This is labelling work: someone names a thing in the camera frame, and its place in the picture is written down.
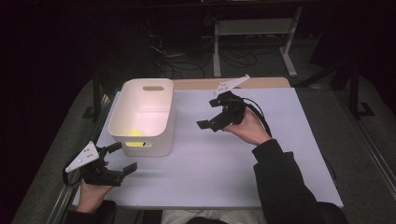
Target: hand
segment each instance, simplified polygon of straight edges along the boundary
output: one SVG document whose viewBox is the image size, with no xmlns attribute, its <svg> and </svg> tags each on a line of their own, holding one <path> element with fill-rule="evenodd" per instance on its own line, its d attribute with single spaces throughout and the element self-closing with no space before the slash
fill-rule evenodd
<svg viewBox="0 0 396 224">
<path fill-rule="evenodd" d="M 245 109 L 245 116 L 240 124 L 230 124 L 223 131 L 233 133 L 245 142 L 255 146 L 272 139 L 265 131 L 260 119 L 249 108 Z"/>
<path fill-rule="evenodd" d="M 96 210 L 102 204 L 106 194 L 111 191 L 114 186 L 96 186 L 85 183 L 81 180 L 80 196 L 77 211 L 81 213 L 96 213 Z"/>
</svg>

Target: person's arm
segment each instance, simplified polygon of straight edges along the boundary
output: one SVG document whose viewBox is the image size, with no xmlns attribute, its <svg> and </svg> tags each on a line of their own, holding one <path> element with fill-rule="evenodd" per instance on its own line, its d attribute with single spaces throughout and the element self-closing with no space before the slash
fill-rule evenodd
<svg viewBox="0 0 396 224">
<path fill-rule="evenodd" d="M 113 186 L 95 186 L 81 180 L 80 197 L 76 211 L 68 211 L 65 224 L 94 224 L 99 221 L 97 209 Z"/>
<path fill-rule="evenodd" d="M 252 151 L 258 161 L 254 172 L 268 224 L 324 223 L 317 200 L 306 187 L 293 154 L 282 151 L 252 111 L 247 109 L 240 124 L 229 125 L 223 131 L 256 146 Z"/>
</svg>

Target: white plastic bin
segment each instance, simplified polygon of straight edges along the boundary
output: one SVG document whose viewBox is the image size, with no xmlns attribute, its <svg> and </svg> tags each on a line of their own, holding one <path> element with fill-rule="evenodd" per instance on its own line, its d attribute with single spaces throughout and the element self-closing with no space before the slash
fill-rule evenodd
<svg viewBox="0 0 396 224">
<path fill-rule="evenodd" d="M 108 132 L 127 156 L 163 157 L 170 153 L 177 110 L 173 81 L 139 78 L 122 86 Z"/>
</svg>

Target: table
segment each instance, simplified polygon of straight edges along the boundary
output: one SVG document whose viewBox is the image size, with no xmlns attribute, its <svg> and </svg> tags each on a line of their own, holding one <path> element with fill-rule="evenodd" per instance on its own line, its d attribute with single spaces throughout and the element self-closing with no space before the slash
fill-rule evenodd
<svg viewBox="0 0 396 224">
<path fill-rule="evenodd" d="M 122 150 L 108 154 L 110 170 L 121 170 L 134 161 L 138 169 L 125 177 L 120 188 L 110 191 L 107 199 L 139 209 L 261 208 L 252 168 L 256 163 L 250 152 L 253 146 L 231 133 L 200 130 L 195 123 L 211 119 L 221 110 L 208 103 L 215 98 L 212 90 L 220 80 L 224 79 L 175 80 L 177 126 L 171 153 L 163 158 L 126 157 Z M 257 89 L 260 85 L 280 88 Z M 233 93 L 262 107 L 274 138 L 284 151 L 294 151 L 304 181 L 317 199 L 343 206 L 295 90 L 285 78 L 251 78 L 241 85 L 249 87 L 253 88 L 234 89 Z M 109 118 L 97 142 L 99 147 L 114 143 L 106 130 L 108 123 Z M 79 193 L 73 204 L 78 203 L 78 197 Z"/>
</svg>

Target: black sleeve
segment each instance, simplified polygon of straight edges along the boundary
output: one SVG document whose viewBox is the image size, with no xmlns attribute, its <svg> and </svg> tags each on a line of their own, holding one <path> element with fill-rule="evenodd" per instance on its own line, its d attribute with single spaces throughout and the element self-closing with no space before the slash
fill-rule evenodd
<svg viewBox="0 0 396 224">
<path fill-rule="evenodd" d="M 268 224 L 324 223 L 318 203 L 306 187 L 293 153 L 284 153 L 275 139 L 253 149 L 262 211 Z"/>
<path fill-rule="evenodd" d="M 76 211 L 68 211 L 64 224 L 96 224 L 98 222 L 97 214 L 80 213 Z"/>
<path fill-rule="evenodd" d="M 117 204 L 113 201 L 104 200 L 96 214 L 80 213 L 69 210 L 64 224 L 112 224 L 116 218 Z"/>
</svg>

